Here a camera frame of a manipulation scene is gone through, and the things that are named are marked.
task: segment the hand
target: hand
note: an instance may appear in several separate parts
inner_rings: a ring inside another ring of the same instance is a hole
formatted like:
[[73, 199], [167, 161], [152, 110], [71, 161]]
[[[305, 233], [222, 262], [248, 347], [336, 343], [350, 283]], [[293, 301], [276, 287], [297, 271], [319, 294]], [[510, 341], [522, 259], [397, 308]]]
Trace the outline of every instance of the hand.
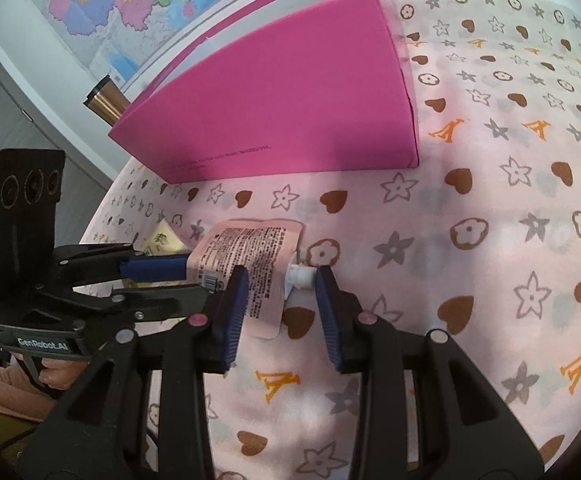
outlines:
[[88, 362], [43, 358], [42, 365], [45, 368], [40, 372], [40, 381], [56, 390], [67, 390], [86, 370]]

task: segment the copper cylinder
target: copper cylinder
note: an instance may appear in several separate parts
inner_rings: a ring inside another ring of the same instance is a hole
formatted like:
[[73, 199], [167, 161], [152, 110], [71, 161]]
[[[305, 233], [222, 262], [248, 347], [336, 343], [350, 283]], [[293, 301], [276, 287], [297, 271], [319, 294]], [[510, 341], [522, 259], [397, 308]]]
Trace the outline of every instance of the copper cylinder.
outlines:
[[107, 75], [91, 90], [84, 104], [113, 126], [122, 117], [130, 101]]

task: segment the gray door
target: gray door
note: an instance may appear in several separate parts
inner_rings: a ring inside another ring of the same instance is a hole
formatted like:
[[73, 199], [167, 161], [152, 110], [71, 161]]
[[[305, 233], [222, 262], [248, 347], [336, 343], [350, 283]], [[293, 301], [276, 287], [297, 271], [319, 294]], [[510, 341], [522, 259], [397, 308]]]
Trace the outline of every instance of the gray door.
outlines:
[[[0, 84], [0, 150], [3, 148], [56, 150], [58, 146], [32, 122]], [[106, 194], [104, 186], [76, 164], [74, 158], [66, 154], [61, 202], [56, 217], [56, 245], [79, 243]]]

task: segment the patterned fabric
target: patterned fabric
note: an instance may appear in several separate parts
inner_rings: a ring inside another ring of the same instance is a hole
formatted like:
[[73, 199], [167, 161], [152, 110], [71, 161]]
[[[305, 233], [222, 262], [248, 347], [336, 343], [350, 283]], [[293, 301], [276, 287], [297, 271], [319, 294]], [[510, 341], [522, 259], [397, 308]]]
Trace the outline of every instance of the patterned fabric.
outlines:
[[[420, 168], [167, 186], [132, 160], [84, 242], [139, 247], [165, 218], [194, 247], [226, 219], [299, 220], [304, 263], [333, 266], [399, 329], [450, 332], [550, 465], [581, 428], [581, 17], [532, 0], [395, 5]], [[218, 478], [347, 478], [359, 379], [331, 367], [316, 310], [294, 291], [276, 339], [243, 338], [235, 368], [206, 377]]]

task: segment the barcode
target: barcode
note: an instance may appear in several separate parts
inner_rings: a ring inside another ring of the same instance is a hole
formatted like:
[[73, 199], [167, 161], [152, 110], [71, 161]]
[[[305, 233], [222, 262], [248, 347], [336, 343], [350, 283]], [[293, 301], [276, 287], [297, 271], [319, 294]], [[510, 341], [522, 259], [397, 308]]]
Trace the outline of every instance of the barcode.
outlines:
[[217, 274], [204, 272], [202, 274], [202, 286], [210, 292], [215, 292], [217, 290]]

